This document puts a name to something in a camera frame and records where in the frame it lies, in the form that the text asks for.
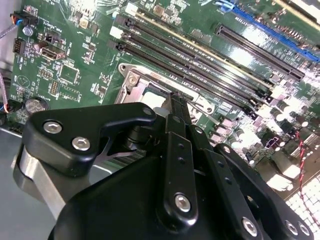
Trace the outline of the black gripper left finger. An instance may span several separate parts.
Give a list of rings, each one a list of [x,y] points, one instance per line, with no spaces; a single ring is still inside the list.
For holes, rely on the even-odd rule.
[[[186,135],[179,98],[164,101],[166,116],[141,102],[35,113],[24,128],[19,168],[57,221],[78,193],[160,153],[167,132]]]

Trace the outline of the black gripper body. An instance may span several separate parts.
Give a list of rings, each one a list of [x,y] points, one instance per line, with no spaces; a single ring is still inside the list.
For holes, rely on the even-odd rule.
[[[229,240],[219,199],[188,135],[169,131],[161,151],[76,194],[51,240]]]

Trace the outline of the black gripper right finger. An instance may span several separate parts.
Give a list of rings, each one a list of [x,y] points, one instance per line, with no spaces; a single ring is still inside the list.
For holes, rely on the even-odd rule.
[[[228,145],[212,147],[191,123],[188,101],[179,99],[178,115],[188,127],[197,166],[218,198],[219,216],[230,240],[312,240],[306,223]]]

